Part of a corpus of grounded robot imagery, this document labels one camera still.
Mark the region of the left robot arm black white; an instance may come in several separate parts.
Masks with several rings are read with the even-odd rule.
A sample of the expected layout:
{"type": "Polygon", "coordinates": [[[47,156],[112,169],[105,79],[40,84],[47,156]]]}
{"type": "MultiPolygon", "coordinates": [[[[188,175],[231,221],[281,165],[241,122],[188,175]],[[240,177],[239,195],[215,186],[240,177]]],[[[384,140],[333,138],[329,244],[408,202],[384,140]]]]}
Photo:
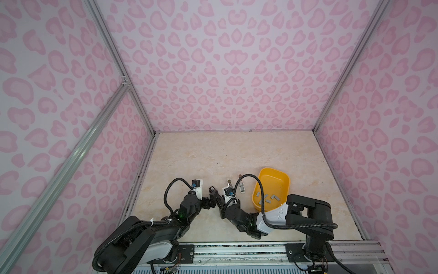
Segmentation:
{"type": "Polygon", "coordinates": [[[95,251],[92,268],[107,274],[131,274],[141,263],[157,259],[173,261],[178,240],[202,209],[216,206],[213,198],[199,199],[193,191],[184,196],[180,208],[159,221],[127,218],[95,251]]]}

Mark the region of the yellow plastic tray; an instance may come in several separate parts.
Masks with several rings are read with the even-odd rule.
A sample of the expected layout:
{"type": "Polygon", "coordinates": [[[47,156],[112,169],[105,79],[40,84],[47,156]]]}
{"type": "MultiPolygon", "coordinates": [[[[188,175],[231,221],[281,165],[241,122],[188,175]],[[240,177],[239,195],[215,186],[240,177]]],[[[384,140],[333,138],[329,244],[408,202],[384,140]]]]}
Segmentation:
{"type": "Polygon", "coordinates": [[[274,210],[286,203],[290,188],[290,178],[286,173],[265,167],[260,171],[258,178],[262,183],[263,195],[259,184],[255,183],[252,202],[257,211],[261,211],[262,200],[265,201],[265,212],[274,210]],[[269,195],[266,199],[263,198],[265,194],[269,195]],[[271,199],[272,195],[278,196],[280,201],[271,199]]]}

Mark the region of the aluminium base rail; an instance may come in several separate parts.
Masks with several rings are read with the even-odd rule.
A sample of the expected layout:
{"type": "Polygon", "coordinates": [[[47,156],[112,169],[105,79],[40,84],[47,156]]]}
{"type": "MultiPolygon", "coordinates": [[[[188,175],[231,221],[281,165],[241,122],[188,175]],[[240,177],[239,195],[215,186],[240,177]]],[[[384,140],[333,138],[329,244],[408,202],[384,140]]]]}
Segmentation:
{"type": "Polygon", "coordinates": [[[312,262],[303,242],[184,243],[174,263],[142,264],[137,274],[392,274],[383,247],[376,241],[332,241],[331,251],[312,262]]]}

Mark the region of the aluminium frame rail right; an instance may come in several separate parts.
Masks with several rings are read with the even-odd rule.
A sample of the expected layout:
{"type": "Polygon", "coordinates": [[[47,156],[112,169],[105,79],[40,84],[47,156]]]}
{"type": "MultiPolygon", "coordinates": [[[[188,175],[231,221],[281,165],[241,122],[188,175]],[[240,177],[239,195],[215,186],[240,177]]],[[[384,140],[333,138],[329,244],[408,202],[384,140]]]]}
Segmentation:
{"type": "Polygon", "coordinates": [[[313,128],[313,134],[317,136],[317,133],[321,130],[324,121],[329,115],[329,112],[331,108],[335,104],[335,100],[341,93],[345,83],[347,82],[349,76],[353,72],[356,64],[359,62],[361,56],[363,55],[363,52],[365,51],[367,44],[372,39],[373,35],[376,33],[379,25],[381,24],[382,20],[386,16],[386,13],[390,9],[391,6],[390,0],[381,0],[378,2],[372,16],[368,20],[368,23],[362,33],[362,35],[359,37],[357,44],[354,47],[354,50],[352,51],[352,54],[348,61],[346,62],[346,65],[340,74],[340,77],[338,81],[336,82],[333,91],[331,92],[326,104],[324,105],[322,112],[313,128]]]}

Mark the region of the black stapler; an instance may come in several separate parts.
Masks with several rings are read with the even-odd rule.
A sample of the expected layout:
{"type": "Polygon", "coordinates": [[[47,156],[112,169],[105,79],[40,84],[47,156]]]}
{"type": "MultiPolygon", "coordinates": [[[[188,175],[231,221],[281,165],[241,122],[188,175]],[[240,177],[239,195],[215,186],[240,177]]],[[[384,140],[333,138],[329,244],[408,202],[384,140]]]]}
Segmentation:
{"type": "Polygon", "coordinates": [[[210,199],[210,207],[215,208],[217,205],[217,190],[215,187],[209,187],[209,199],[210,199]]]}

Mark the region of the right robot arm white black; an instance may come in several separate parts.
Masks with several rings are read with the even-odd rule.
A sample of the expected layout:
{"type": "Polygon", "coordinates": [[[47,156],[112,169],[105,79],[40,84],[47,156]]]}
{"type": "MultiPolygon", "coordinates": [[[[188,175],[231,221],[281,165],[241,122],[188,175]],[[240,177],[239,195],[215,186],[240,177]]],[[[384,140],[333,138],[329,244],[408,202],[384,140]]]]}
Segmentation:
{"type": "Polygon", "coordinates": [[[326,243],[334,239],[331,205],[322,200],[290,194],[284,204],[268,212],[247,213],[238,199],[219,197],[216,204],[221,219],[229,220],[239,232],[261,239],[274,230],[297,230],[306,235],[302,247],[308,261],[325,257],[326,243]]]}

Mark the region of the white pink stapler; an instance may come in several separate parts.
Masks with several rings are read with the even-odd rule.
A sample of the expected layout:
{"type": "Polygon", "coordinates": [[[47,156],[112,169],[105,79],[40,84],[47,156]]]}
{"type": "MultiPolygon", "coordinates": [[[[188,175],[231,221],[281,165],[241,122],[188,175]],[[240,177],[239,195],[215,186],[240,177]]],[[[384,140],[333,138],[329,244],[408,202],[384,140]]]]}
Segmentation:
{"type": "Polygon", "coordinates": [[[242,174],[238,175],[238,188],[240,190],[240,193],[242,194],[245,193],[245,186],[244,186],[244,181],[242,179],[242,174]]]}

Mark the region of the aluminium frame rail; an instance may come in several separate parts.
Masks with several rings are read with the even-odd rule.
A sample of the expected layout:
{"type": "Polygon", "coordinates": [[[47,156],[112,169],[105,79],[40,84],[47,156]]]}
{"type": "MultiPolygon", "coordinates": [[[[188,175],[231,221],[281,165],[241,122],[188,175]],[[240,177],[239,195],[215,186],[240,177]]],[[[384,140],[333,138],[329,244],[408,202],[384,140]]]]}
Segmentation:
{"type": "Polygon", "coordinates": [[[1,2],[1,272],[90,274],[151,132],[114,1],[1,2]]]}
{"type": "Polygon", "coordinates": [[[362,33],[362,35],[359,37],[357,44],[354,47],[354,50],[352,51],[352,54],[348,61],[346,62],[346,65],[340,74],[340,77],[338,81],[336,82],[333,91],[331,92],[326,104],[324,105],[322,112],[313,128],[313,134],[317,136],[317,133],[321,130],[324,121],[329,115],[329,112],[331,108],[335,104],[335,100],[341,93],[345,83],[347,82],[349,76],[353,72],[356,64],[359,62],[361,56],[363,55],[363,52],[365,51],[367,44],[372,39],[373,35],[376,33],[379,25],[381,24],[382,20],[386,16],[386,13],[390,9],[391,6],[390,0],[381,0],[378,2],[372,16],[368,20],[368,23],[362,33]]]}

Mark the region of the aluminium frame rail left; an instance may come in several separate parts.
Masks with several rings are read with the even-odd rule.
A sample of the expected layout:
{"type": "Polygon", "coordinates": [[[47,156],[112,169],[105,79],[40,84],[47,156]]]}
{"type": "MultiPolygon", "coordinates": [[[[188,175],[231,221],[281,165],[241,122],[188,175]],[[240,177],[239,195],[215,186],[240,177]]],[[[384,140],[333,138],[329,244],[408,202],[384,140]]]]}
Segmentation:
{"type": "Polygon", "coordinates": [[[1,2],[1,272],[90,274],[151,132],[114,1],[1,2]]]}

